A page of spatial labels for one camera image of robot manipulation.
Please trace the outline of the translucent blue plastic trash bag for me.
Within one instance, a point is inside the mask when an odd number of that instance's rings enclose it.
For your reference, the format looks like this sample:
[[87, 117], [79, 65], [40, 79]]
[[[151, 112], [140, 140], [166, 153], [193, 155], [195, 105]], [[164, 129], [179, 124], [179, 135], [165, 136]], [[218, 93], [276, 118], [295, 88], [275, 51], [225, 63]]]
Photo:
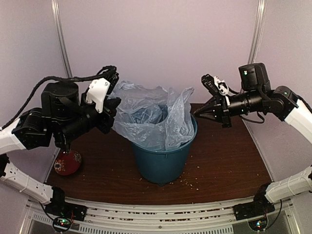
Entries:
[[175, 150], [195, 136], [189, 103], [193, 92], [193, 87], [179, 93], [122, 81], [109, 97], [121, 99], [113, 130], [148, 150]]

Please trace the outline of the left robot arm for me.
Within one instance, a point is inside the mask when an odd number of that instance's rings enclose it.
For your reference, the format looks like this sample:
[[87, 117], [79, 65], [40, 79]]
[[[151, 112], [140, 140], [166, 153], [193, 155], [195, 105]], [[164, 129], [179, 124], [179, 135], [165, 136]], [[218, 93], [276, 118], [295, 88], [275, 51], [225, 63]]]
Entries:
[[68, 215], [70, 205], [65, 202], [65, 192], [22, 172], [7, 153], [48, 147], [51, 140], [56, 147], [69, 151], [72, 141], [95, 127], [109, 133], [121, 103], [119, 97], [108, 98], [113, 88], [111, 82], [101, 78], [92, 81], [79, 96], [75, 83], [48, 83], [41, 94], [41, 107], [24, 112], [0, 132], [1, 181], [43, 205], [50, 205], [59, 216]]

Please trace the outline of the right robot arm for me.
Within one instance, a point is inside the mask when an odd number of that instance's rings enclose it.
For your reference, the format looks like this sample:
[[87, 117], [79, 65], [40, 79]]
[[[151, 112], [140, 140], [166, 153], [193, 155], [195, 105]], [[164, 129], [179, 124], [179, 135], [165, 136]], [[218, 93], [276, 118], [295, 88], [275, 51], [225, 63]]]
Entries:
[[[233, 91], [217, 76], [201, 77], [202, 85], [212, 95], [195, 117], [220, 123], [223, 128], [232, 125], [234, 116], [256, 112], [272, 113], [280, 121], [295, 128], [307, 141], [312, 140], [312, 109], [309, 104], [290, 88], [271, 88], [265, 64], [252, 63], [239, 67], [242, 93]], [[269, 204], [312, 190], [311, 166], [278, 182], [262, 185], [250, 204], [254, 215], [262, 214]]]

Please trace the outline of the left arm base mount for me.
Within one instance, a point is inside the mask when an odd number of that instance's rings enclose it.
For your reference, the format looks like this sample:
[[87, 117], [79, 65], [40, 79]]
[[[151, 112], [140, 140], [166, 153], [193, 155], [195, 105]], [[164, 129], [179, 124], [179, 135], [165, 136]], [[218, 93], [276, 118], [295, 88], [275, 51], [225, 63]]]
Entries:
[[47, 217], [52, 220], [52, 227], [57, 233], [69, 231], [74, 226], [74, 221], [84, 221], [87, 207], [73, 203], [65, 203], [64, 207], [53, 206], [52, 204], [41, 205]]

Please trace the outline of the teal plastic trash bin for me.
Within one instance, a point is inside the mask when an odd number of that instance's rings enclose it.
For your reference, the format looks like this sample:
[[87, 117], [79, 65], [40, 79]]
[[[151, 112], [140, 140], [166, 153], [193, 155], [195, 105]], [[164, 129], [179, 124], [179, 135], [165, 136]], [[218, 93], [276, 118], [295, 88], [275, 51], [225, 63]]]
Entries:
[[191, 116], [191, 118], [194, 137], [176, 150], [150, 151], [137, 144], [131, 144], [137, 169], [144, 179], [158, 186], [164, 186], [181, 176], [198, 131], [195, 117]]

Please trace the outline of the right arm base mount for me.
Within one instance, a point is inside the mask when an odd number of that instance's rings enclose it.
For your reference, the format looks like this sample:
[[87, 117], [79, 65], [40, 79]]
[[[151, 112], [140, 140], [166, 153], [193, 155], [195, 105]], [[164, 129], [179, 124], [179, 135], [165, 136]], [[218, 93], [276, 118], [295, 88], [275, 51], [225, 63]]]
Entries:
[[247, 220], [249, 227], [256, 232], [265, 231], [269, 226], [268, 214], [275, 211], [270, 203], [252, 201], [233, 206], [236, 221]]

